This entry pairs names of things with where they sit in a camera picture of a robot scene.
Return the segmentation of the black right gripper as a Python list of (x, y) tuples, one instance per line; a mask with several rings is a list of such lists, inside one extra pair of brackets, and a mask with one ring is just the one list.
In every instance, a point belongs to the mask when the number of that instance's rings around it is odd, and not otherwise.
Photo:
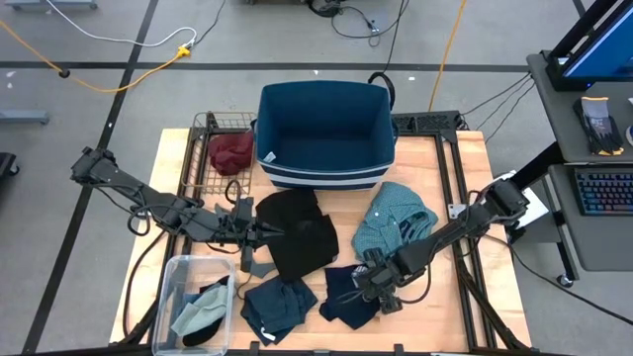
[(386, 257), (381, 249), (368, 250), (368, 267), (357, 266), (351, 273), (365, 301), (380, 300), (381, 312), (398, 312), (403, 305), (418, 303), (418, 299), (403, 300), (395, 295), (418, 277), (418, 251), (399, 249), (392, 257)]

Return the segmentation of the navy white-printed shirt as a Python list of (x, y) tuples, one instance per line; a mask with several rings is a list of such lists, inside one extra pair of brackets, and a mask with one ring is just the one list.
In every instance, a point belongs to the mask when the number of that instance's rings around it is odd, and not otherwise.
[(320, 305), (319, 313), (327, 321), (338, 318), (356, 330), (368, 323), (381, 309), (380, 300), (365, 300), (354, 281), (354, 277), (364, 272), (364, 265), (326, 268), (325, 281), (327, 298)]

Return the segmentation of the dark teal knit sweater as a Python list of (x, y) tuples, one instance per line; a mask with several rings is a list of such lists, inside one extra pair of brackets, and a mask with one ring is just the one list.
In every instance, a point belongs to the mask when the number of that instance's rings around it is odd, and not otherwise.
[(274, 277), (244, 294), (240, 315), (264, 346), (279, 344), (304, 324), (317, 297), (303, 280)]

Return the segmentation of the teal dotted shirt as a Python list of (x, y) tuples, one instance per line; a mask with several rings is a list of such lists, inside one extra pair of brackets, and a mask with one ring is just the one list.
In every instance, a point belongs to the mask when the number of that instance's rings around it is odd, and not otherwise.
[(438, 223), (436, 213), (409, 187), (384, 182), (352, 237), (355, 257), (365, 262), (364, 253), (379, 249), (384, 256), (400, 247), (426, 239)]

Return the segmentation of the maroon cloth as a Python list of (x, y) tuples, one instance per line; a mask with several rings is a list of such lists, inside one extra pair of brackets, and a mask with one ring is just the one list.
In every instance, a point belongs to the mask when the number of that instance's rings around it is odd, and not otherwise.
[(221, 176), (236, 175), (251, 165), (253, 132), (226, 133), (208, 143), (208, 155), (213, 168)]

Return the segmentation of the sage green cloth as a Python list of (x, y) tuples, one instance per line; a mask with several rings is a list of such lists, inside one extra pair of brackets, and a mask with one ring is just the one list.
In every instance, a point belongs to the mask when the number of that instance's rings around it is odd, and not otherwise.
[(175, 323), (174, 321), (170, 326), (171, 330), (178, 336), (185, 336), (206, 327), (221, 316), (225, 316), (227, 294), (227, 286), (219, 285), (209, 289), (196, 302), (200, 311), (188, 323)]

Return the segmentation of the blue cloth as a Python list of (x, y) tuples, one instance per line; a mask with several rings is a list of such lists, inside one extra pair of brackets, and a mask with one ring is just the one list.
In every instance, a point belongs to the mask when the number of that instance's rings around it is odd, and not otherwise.
[(196, 302), (201, 296), (201, 293), (186, 294), (184, 296), (184, 305), (179, 310), (175, 323), (188, 323), (200, 311), (200, 307), (196, 305)]

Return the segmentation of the black cloth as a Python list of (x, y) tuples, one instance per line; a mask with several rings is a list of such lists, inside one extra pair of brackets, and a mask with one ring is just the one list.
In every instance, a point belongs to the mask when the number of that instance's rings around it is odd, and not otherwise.
[[(205, 292), (207, 292), (209, 289), (213, 287), (218, 287), (219, 285), (226, 286), (227, 282), (228, 282), (228, 276), (224, 276), (220, 278), (214, 284), (201, 287), (196, 297), (200, 298)], [(206, 327), (183, 336), (182, 343), (187, 347), (193, 347), (193, 346), (198, 346), (209, 341), (218, 333), (223, 321), (224, 321), (224, 317), (221, 316), (220, 318), (215, 320), (213, 323), (207, 325)]]

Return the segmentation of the black garment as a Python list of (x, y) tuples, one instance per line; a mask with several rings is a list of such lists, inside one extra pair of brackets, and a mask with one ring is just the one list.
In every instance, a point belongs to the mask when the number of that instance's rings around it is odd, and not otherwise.
[(274, 193), (255, 208), (260, 223), (284, 231), (271, 237), (268, 249), (284, 283), (332, 263), (339, 254), (337, 233), (329, 215), (324, 215), (313, 190), (291, 189)]

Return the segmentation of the grey clothes hanger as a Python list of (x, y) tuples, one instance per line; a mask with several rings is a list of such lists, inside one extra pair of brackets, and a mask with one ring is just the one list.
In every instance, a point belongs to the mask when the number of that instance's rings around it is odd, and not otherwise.
[(248, 224), (242, 231), (237, 228), (237, 222), (232, 217), (229, 210), (215, 205), (215, 212), (219, 215), (221, 222), (220, 235), (233, 239), (238, 246), (240, 253), (239, 269), (241, 272), (249, 273), (257, 278), (263, 279), (268, 273), (275, 269), (273, 262), (258, 263), (254, 259), (256, 252), (256, 243), (262, 242), (257, 236), (254, 225)]

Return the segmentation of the white box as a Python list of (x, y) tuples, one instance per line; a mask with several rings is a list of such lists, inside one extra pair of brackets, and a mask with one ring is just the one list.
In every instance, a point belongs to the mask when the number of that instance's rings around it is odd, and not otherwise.
[(525, 213), (513, 223), (510, 222), (497, 222), (507, 227), (514, 229), (526, 227), (531, 223), (534, 223), (538, 219), (542, 218), (549, 213), (549, 209), (543, 203), (543, 201), (536, 195), (532, 188), (525, 188), (522, 190), (523, 196), (528, 200)]

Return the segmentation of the grey keyboard shelf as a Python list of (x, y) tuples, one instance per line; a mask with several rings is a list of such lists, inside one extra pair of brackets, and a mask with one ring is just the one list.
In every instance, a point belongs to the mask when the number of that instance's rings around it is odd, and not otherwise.
[(633, 272), (633, 216), (584, 216), (572, 183), (574, 168), (633, 165), (552, 165), (548, 175), (581, 266), (594, 272)]

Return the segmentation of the grey desk top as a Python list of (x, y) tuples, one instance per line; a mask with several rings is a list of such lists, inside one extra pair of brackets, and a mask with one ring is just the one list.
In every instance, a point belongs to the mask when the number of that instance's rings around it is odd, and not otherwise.
[(546, 73), (544, 55), (526, 57), (540, 99), (564, 160), (570, 163), (633, 164), (633, 146), (624, 140), (624, 152), (615, 156), (592, 154), (588, 138), (573, 105), (583, 96), (608, 97), (608, 111), (625, 137), (624, 130), (633, 126), (633, 82), (596, 82), (585, 92), (558, 92)]

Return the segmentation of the grey stand foot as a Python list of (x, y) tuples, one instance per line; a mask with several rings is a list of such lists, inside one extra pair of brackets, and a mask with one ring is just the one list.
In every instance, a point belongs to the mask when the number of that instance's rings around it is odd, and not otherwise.
[(46, 111), (0, 109), (0, 124), (41, 124), (49, 123)]
[(93, 10), (98, 8), (95, 0), (0, 0), (0, 2), (16, 11), (21, 10), (23, 7), (36, 6), (86, 6)]

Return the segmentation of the black monitor stand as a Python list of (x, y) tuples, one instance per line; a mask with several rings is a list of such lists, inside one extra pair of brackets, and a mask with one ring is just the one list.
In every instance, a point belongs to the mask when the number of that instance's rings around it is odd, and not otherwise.
[(588, 54), (589, 48), (621, 13), (621, 5), (617, 5), (617, 2), (595, 0), (559, 43), (548, 53), (543, 52), (547, 63), (545, 72), (556, 91), (585, 91), (599, 80), (596, 76), (572, 77), (566, 71), (583, 54)]

